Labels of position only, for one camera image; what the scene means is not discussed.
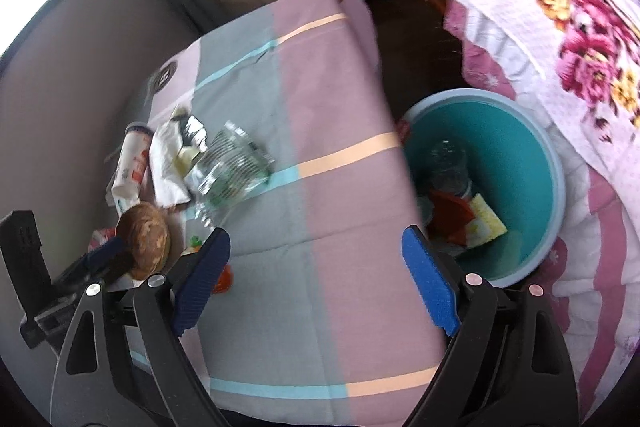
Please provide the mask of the yellow trash in bin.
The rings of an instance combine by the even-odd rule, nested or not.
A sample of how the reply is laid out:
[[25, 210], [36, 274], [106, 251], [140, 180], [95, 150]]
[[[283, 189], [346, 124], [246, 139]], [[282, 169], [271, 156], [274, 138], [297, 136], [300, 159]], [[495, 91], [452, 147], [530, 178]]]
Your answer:
[[485, 245], [506, 234], [508, 229], [480, 193], [469, 201], [469, 207], [473, 219], [464, 227], [466, 248]]

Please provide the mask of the red trash in bin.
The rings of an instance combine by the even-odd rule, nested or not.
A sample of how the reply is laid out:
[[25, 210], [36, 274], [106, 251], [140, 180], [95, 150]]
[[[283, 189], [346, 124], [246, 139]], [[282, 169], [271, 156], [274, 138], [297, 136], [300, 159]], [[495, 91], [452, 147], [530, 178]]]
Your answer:
[[431, 190], [428, 197], [433, 204], [432, 219], [427, 225], [431, 238], [465, 247], [465, 227], [475, 219], [469, 204], [463, 198], [436, 190]]

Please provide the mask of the teal trash bin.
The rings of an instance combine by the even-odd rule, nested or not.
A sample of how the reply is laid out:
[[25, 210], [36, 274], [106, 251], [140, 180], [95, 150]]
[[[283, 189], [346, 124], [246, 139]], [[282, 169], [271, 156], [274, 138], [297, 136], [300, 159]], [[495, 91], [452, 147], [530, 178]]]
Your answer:
[[565, 211], [565, 176], [548, 133], [503, 95], [454, 89], [405, 113], [404, 150], [419, 194], [427, 189], [428, 153], [449, 140], [466, 153], [472, 187], [506, 225], [506, 234], [457, 257], [465, 271], [508, 287], [544, 261]]

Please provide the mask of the pink snack wrapper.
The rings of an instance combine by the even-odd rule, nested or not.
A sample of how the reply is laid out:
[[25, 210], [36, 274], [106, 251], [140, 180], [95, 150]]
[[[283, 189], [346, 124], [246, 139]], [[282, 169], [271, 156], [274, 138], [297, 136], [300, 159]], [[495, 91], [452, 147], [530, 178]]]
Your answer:
[[114, 255], [122, 250], [122, 239], [115, 228], [94, 230], [88, 246], [90, 256]]

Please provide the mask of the brown woven bowl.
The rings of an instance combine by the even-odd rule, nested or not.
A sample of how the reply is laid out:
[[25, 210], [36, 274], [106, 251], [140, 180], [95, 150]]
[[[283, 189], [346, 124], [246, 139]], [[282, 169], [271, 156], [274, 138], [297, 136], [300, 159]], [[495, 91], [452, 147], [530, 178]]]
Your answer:
[[132, 267], [130, 277], [143, 281], [166, 265], [171, 246], [171, 236], [163, 213], [148, 202], [126, 210], [116, 225], [120, 237], [130, 252]]

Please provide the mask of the white yogurt cup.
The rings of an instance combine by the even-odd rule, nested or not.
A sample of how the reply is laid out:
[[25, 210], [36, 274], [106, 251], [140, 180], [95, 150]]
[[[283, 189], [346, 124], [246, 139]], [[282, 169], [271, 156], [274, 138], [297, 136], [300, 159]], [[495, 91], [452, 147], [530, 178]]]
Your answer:
[[141, 185], [149, 166], [153, 131], [141, 122], [128, 124], [108, 194], [119, 216], [140, 202]]

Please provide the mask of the striped pink grey tablecloth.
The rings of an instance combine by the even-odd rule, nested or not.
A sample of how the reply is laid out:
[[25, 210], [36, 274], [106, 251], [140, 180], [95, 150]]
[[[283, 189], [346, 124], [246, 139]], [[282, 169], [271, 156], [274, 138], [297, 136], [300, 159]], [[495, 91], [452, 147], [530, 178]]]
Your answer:
[[291, 425], [399, 426], [444, 354], [404, 259], [419, 220], [361, 0], [280, 0], [160, 59], [115, 128], [186, 106], [272, 159], [230, 212], [231, 288], [182, 345], [221, 410]]

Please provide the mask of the silver foil wrapper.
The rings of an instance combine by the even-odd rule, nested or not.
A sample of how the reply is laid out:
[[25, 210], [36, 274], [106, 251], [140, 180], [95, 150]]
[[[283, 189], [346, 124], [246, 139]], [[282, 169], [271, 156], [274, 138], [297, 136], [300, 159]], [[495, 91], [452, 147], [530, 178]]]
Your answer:
[[155, 204], [160, 208], [186, 205], [191, 194], [184, 178], [207, 148], [204, 124], [179, 106], [155, 130], [150, 146], [150, 169]]

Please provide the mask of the crushed clear plastic bottle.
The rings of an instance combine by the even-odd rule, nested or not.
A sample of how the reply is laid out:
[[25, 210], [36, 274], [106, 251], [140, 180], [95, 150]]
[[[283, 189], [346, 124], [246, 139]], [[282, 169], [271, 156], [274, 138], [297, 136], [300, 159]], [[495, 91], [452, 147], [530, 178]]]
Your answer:
[[261, 146], [227, 121], [184, 177], [195, 197], [196, 217], [220, 220], [220, 215], [269, 181], [272, 164], [272, 157]]

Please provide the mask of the floral pink bed quilt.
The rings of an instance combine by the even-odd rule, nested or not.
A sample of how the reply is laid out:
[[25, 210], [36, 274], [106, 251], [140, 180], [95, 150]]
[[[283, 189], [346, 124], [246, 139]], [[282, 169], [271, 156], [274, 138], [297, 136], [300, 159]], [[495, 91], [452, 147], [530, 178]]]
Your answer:
[[448, 0], [475, 88], [531, 109], [566, 182], [539, 280], [594, 418], [639, 350], [639, 0]]

